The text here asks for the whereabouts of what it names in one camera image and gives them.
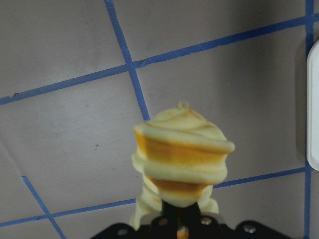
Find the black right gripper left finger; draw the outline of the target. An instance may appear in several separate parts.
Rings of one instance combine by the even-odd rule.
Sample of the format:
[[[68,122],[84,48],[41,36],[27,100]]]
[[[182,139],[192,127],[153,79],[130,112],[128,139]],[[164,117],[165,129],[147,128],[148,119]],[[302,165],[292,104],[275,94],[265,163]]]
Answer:
[[[113,224],[91,239],[148,239],[150,226],[141,226],[138,230],[124,223]]]

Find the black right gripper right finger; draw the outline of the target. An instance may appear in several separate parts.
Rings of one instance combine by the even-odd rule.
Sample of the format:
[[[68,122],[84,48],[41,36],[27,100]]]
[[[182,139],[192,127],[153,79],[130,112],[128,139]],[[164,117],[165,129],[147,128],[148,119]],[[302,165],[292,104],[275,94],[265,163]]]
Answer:
[[[289,237],[257,221],[243,221],[232,229],[224,224],[227,239],[289,239]]]

